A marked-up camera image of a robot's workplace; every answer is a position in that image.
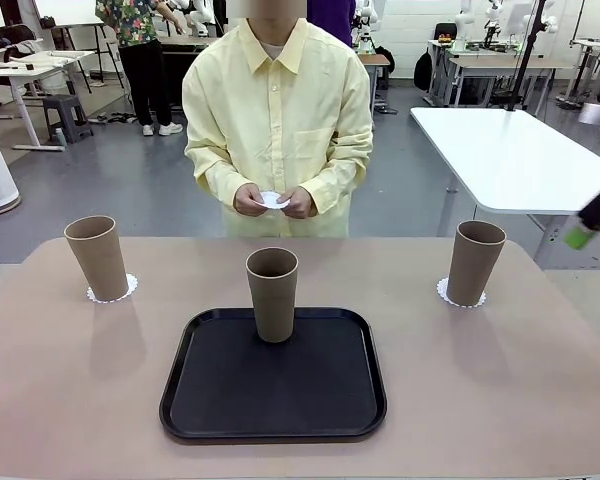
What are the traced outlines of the person's left hand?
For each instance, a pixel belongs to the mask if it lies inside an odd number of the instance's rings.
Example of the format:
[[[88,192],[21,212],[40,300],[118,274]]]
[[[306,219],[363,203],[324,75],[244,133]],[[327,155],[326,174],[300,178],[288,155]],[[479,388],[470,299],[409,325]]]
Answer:
[[[317,209],[313,198],[310,193],[301,186],[297,186],[283,195],[281,195],[277,202],[284,204],[282,212],[285,216],[304,220],[311,218],[317,214]]]

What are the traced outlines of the person's right hand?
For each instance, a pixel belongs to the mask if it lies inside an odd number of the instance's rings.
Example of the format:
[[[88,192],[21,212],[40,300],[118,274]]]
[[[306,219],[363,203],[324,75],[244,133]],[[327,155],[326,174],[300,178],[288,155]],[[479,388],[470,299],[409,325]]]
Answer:
[[[258,217],[267,211],[259,187],[254,183],[240,186],[234,196],[234,209],[241,215]]]

